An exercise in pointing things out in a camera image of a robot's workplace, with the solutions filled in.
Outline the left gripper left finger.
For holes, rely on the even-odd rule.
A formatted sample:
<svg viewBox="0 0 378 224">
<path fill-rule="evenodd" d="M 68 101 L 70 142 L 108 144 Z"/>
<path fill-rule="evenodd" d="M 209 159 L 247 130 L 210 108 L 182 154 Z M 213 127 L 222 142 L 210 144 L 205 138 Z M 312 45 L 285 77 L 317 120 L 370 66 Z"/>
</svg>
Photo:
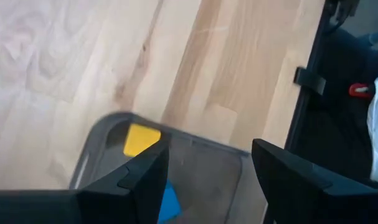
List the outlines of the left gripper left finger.
<svg viewBox="0 0 378 224">
<path fill-rule="evenodd" d="M 82 224 L 157 224 L 168 176 L 169 143 L 159 141 L 83 188 Z"/>
</svg>

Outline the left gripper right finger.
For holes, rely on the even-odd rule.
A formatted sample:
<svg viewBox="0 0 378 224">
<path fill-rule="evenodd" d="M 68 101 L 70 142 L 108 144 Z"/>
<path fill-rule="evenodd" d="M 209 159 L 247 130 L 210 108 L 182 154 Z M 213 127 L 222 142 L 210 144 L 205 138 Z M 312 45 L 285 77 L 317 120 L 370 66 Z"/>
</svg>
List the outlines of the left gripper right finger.
<svg viewBox="0 0 378 224">
<path fill-rule="evenodd" d="M 262 139 L 255 172 L 277 224 L 378 224 L 378 191 Z"/>
</svg>

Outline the blue wooden cube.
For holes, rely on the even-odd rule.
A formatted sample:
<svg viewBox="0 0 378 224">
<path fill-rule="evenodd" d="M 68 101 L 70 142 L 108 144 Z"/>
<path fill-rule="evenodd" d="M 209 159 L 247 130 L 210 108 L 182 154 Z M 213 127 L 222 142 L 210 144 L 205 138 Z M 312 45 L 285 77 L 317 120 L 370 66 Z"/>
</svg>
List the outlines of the blue wooden cube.
<svg viewBox="0 0 378 224">
<path fill-rule="evenodd" d="M 170 219 L 175 218 L 182 212 L 176 191 L 169 181 L 166 182 L 163 200 L 159 211 L 158 223 L 164 223 Z"/>
</svg>

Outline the yellow wooden cube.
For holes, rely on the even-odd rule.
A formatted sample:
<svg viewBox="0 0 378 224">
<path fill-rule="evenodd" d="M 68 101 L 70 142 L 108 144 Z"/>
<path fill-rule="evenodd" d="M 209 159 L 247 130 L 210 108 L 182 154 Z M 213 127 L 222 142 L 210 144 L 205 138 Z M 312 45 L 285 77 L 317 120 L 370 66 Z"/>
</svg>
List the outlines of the yellow wooden cube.
<svg viewBox="0 0 378 224">
<path fill-rule="evenodd" d="M 128 157 L 135 157 L 158 142 L 160 138 L 161 132 L 159 130 L 132 123 L 126 135 L 123 154 Z"/>
</svg>

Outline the clear grey plastic bin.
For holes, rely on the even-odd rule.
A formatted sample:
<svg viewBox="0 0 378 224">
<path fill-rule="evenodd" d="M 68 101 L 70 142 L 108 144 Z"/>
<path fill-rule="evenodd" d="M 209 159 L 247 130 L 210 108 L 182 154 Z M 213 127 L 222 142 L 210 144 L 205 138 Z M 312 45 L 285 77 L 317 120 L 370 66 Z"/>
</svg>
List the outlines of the clear grey plastic bin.
<svg viewBox="0 0 378 224">
<path fill-rule="evenodd" d="M 123 148 L 132 123 L 171 137 L 168 179 L 182 212 L 162 224 L 263 224 L 266 200 L 250 153 L 132 113 L 108 114 L 92 126 L 70 188 L 84 187 L 131 159 Z"/>
</svg>

